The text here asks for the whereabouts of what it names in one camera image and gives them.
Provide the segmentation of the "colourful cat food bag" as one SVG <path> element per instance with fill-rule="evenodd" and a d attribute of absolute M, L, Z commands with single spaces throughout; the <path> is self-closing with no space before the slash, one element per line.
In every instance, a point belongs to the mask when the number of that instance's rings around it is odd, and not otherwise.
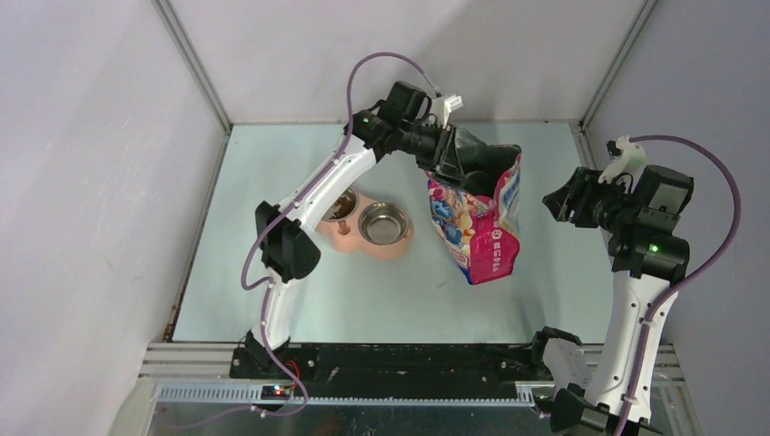
<path fill-rule="evenodd" d="M 517 144 L 486 144 L 456 129 L 462 169 L 479 195 L 428 177 L 430 216 L 439 238 L 470 285 L 511 275 L 520 252 L 518 221 L 522 151 Z"/>

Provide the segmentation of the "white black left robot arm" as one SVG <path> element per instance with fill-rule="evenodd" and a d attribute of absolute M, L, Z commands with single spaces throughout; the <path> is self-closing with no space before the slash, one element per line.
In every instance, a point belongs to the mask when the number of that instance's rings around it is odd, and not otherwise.
<path fill-rule="evenodd" d="M 260 259 L 266 284 L 261 311 L 252 335 L 261 345 L 252 367 L 265 378 L 276 378 L 287 366 L 279 348 L 291 337 L 290 317 L 299 287 L 318 265 L 321 250 L 312 240 L 323 215 L 338 198 L 383 157 L 393 152 L 414 156 L 420 169 L 446 171 L 452 182 L 463 179 L 453 155 L 454 128 L 449 116 L 463 105 L 457 94 L 430 97 L 398 81 L 384 99 L 350 115 L 338 145 L 326 160 L 291 194 L 276 204 L 263 202 L 255 210 L 257 239 L 242 275 Z"/>

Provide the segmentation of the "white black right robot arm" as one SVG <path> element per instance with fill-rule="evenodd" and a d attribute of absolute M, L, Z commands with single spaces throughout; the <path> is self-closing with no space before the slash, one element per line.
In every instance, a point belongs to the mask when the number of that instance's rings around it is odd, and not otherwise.
<path fill-rule="evenodd" d="M 631 192 L 600 178 L 599 170 L 578 167 L 543 199 L 556 221 L 610 235 L 613 300 L 599 363 L 590 371 L 578 338 L 550 329 L 528 367 L 555 382 L 554 434 L 655 435 L 649 420 L 658 344 L 690 258 L 688 242 L 673 231 L 695 182 L 660 165 L 647 166 Z"/>

